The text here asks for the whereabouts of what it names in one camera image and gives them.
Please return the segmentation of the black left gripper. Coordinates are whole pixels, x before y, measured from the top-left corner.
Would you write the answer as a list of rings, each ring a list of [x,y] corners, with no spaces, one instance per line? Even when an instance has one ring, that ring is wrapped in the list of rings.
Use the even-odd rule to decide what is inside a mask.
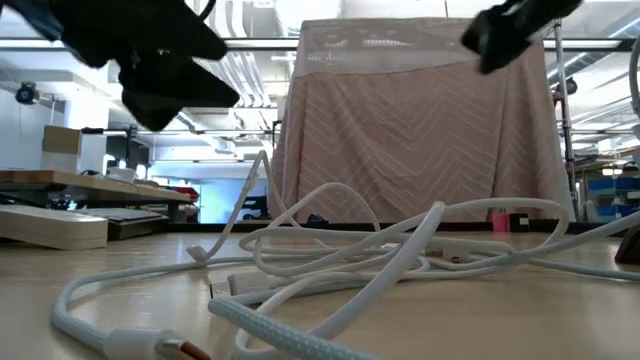
[[[188,57],[221,59],[225,42],[183,0],[49,0],[59,40],[91,68],[121,64],[121,100],[150,131],[187,107],[230,108],[231,86]]]

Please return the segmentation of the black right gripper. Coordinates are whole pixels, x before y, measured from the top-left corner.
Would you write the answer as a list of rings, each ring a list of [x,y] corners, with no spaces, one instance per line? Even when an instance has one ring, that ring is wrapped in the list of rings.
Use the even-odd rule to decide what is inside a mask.
[[[461,44],[479,56],[478,71],[490,74],[522,55],[529,38],[550,22],[576,10],[583,0],[507,0],[480,11],[461,35]]]

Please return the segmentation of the white power strip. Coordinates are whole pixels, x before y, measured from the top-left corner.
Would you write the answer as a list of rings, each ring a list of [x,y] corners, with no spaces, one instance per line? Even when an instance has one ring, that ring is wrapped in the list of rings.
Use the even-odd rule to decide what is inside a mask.
[[[109,222],[81,213],[0,205],[0,238],[59,250],[105,248]]]

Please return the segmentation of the black metal stand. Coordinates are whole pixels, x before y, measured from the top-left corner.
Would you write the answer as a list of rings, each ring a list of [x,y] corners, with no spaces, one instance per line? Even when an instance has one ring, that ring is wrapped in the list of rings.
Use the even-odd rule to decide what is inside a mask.
[[[136,169],[138,165],[150,165],[150,147],[142,143],[137,135],[136,125],[127,128],[89,128],[81,129],[83,135],[105,136],[106,153],[116,160],[123,160],[127,168]]]

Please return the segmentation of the metal rack cart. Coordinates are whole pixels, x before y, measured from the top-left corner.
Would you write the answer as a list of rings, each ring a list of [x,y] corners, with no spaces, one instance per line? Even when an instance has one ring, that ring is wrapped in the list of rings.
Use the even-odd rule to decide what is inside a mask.
[[[553,33],[555,37],[555,52],[557,62],[557,75],[558,85],[560,88],[560,109],[561,109],[561,127],[562,135],[565,144],[565,162],[569,180],[569,190],[571,193],[571,200],[573,206],[573,212],[577,221],[581,220],[580,205],[578,199],[578,190],[576,187],[576,169],[575,169],[575,156],[572,145],[572,121],[570,118],[569,104],[568,104],[568,88],[567,88],[567,75],[563,48],[563,35],[562,35],[562,22],[555,20],[553,23]]]

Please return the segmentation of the pink chevron cloth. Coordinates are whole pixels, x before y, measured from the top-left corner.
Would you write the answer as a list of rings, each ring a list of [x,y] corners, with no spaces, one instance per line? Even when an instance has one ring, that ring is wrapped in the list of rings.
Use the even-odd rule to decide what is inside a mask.
[[[396,223],[441,201],[572,205],[547,85],[531,45],[483,75],[455,18],[307,20],[271,160],[273,216]]]

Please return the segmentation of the white box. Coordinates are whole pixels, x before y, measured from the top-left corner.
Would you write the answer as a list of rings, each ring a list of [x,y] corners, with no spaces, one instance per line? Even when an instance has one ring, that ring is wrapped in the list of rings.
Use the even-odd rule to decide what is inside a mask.
[[[82,135],[80,171],[91,170],[103,172],[104,156],[107,148],[105,135]]]

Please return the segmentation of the white bowl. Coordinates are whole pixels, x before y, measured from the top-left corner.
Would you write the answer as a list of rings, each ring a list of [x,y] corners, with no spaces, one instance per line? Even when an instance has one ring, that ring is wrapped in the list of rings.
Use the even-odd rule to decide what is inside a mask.
[[[130,168],[109,167],[106,170],[106,176],[114,180],[133,183],[137,172]]]

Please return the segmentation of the cardboard box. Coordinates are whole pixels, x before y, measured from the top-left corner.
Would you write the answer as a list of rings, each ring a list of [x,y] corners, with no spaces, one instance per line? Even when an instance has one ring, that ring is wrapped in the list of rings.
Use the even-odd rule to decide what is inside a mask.
[[[82,133],[46,125],[42,140],[41,168],[76,174],[80,169]]]

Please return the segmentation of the wooden workbench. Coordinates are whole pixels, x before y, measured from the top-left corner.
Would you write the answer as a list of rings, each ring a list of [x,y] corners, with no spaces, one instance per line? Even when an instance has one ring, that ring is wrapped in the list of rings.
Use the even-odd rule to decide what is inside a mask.
[[[0,170],[0,194],[40,207],[54,200],[79,201],[88,208],[166,205],[171,221],[177,220],[180,205],[193,203],[188,194],[173,190],[54,170]]]

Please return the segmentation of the black wheeled machine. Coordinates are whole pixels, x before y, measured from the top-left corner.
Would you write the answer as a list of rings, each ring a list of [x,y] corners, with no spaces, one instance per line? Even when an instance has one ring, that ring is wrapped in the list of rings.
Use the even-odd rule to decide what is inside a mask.
[[[268,220],[270,218],[266,196],[248,196],[241,207],[247,210],[243,220]]]

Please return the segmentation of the blue storage bin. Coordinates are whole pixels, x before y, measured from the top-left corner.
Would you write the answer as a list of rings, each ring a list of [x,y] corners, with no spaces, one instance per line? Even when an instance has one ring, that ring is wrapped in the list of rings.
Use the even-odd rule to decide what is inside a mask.
[[[587,196],[616,196],[640,190],[640,178],[618,177],[589,180]]]
[[[622,217],[629,216],[639,211],[638,207],[631,205],[598,205],[596,207],[599,218],[603,222],[611,222]]]

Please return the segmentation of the long black power strip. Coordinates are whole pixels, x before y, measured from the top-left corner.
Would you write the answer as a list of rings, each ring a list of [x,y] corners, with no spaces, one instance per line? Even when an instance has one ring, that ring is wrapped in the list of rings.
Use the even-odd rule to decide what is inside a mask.
[[[621,264],[640,265],[640,238],[624,238],[614,259]]]

